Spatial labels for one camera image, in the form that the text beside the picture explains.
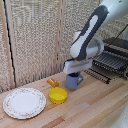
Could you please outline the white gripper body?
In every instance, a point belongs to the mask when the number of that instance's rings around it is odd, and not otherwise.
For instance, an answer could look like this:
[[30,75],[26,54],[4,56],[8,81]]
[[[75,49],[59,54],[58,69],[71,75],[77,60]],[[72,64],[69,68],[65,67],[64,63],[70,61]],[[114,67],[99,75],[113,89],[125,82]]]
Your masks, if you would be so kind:
[[91,66],[92,66],[92,60],[84,60],[84,61],[70,60],[65,62],[63,72],[66,74],[76,73],[82,70],[86,70]]

